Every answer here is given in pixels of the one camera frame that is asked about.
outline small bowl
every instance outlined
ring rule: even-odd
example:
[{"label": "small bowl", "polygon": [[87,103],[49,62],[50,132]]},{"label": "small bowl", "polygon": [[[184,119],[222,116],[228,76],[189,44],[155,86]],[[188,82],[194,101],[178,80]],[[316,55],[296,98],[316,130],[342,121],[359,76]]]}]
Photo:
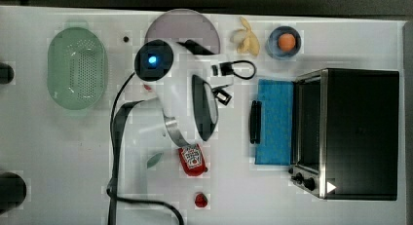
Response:
[{"label": "small bowl", "polygon": [[[284,33],[290,33],[295,38],[295,46],[289,52],[284,52],[279,47],[279,38]],[[289,27],[289,26],[281,26],[281,27],[276,28],[271,33],[265,47],[267,49],[268,55],[270,55],[271,57],[276,58],[276,59],[289,59],[297,55],[297,53],[300,51],[301,37],[300,37],[300,34],[298,34],[297,30],[295,30],[294,28]]]}]

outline blue led light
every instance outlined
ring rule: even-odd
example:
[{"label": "blue led light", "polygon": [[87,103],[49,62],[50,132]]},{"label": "blue led light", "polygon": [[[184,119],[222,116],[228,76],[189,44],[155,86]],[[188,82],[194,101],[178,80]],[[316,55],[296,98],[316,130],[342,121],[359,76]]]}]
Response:
[{"label": "blue led light", "polygon": [[156,63],[157,60],[158,60],[158,59],[157,59],[155,56],[150,56],[150,57],[148,58],[148,61],[149,61],[149,63],[151,63],[151,64]]}]

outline black toaster oven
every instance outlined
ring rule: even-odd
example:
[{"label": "black toaster oven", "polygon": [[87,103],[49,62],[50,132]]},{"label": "black toaster oven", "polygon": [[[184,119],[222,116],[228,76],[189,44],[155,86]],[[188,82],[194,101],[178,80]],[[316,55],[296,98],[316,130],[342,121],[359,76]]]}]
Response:
[{"label": "black toaster oven", "polygon": [[328,200],[396,199],[399,75],[326,68],[294,84],[291,180]]}]

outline blue sponge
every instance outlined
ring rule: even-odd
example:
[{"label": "blue sponge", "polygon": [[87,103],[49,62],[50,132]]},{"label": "blue sponge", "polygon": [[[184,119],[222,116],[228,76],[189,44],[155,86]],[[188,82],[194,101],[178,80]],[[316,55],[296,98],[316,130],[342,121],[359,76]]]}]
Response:
[{"label": "blue sponge", "polygon": [[291,159],[292,82],[259,80],[261,142],[255,152],[256,165],[287,166]]}]

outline oven control knob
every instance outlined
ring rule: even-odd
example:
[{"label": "oven control knob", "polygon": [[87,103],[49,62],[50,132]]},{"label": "oven control knob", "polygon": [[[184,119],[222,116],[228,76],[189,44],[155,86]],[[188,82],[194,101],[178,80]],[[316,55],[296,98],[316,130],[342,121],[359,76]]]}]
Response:
[{"label": "oven control knob", "polygon": [[297,173],[295,176],[291,176],[291,179],[294,180],[297,184],[302,184],[304,177],[301,173]]},{"label": "oven control knob", "polygon": [[306,187],[310,191],[313,191],[316,188],[316,183],[314,182],[314,179],[304,179],[304,187]]}]

